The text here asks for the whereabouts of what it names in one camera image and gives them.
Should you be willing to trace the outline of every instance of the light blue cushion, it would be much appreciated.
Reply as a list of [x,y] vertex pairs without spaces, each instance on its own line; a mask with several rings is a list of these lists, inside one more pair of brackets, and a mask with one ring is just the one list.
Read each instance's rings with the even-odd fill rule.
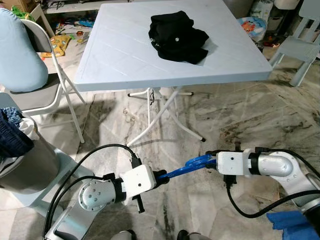
[[0,84],[13,92],[30,92],[47,80],[48,69],[32,47],[24,24],[0,8]]

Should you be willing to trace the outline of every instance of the chair seat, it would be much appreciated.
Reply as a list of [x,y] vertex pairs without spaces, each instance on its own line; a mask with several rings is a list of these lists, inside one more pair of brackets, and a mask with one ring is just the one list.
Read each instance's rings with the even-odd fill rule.
[[59,88],[59,77],[57,73],[49,74],[47,83],[39,89],[29,92],[12,92],[8,89],[6,93],[14,100],[22,110],[44,108],[52,104]]
[[289,57],[312,63],[320,51],[320,45],[288,36],[280,45],[279,51]]

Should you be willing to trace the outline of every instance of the gray bin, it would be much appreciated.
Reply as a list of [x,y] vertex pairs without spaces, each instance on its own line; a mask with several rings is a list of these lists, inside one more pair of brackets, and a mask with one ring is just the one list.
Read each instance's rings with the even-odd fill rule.
[[41,136],[34,147],[0,172],[0,188],[33,194],[45,189],[59,172],[59,160],[54,150]]

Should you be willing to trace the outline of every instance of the table top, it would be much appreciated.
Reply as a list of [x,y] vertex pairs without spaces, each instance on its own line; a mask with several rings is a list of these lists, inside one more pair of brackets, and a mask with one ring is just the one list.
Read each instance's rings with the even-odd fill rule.
[[[149,39],[151,16],[185,11],[209,35],[199,64],[162,59]],[[174,87],[266,80],[270,64],[222,0],[101,5],[80,61],[79,91]]]

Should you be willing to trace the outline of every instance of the marble floor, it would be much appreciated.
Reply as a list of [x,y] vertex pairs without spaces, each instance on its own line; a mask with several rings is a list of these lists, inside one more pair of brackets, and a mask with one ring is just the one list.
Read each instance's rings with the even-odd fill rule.
[[[59,59],[71,79],[83,48],[84,45],[67,48],[69,57]],[[270,58],[273,52],[274,49],[267,48],[264,54]],[[184,91],[195,94],[177,99],[178,117],[207,141],[201,142],[184,132],[165,113],[152,131],[132,146],[133,151],[153,170],[172,171],[206,151],[232,150],[234,142],[240,141],[242,149],[257,146],[291,149],[320,170],[320,66],[316,61],[301,86],[291,87],[289,79],[299,64],[285,57],[266,81],[185,87]],[[35,116],[41,124],[54,124],[40,127],[39,131],[48,142],[77,161],[98,146],[126,144],[148,124],[145,99],[127,97],[127,93],[138,90],[85,92],[82,95],[86,104],[81,104],[73,94],[71,99],[83,130],[83,144],[72,123],[59,124],[71,119],[64,99],[56,112]],[[165,96],[171,91],[161,89]],[[159,106],[156,98],[151,116],[156,115]],[[130,169],[129,155],[114,148],[95,153],[84,165],[97,176]],[[232,194],[247,213],[279,199],[282,192],[268,177],[238,177],[237,182]],[[78,187],[70,191],[62,205],[72,204]],[[266,216],[247,219],[235,211],[228,200],[223,176],[214,170],[201,169],[173,178],[169,184],[141,196],[144,213],[138,214],[134,202],[106,207],[85,239],[108,240],[126,229],[133,229],[139,240],[174,240],[181,229],[202,233],[213,240],[282,239],[282,232],[273,230]],[[289,203],[273,211],[292,209]],[[0,191],[0,240],[40,240],[43,223],[44,218],[33,209],[23,207],[9,192]]]

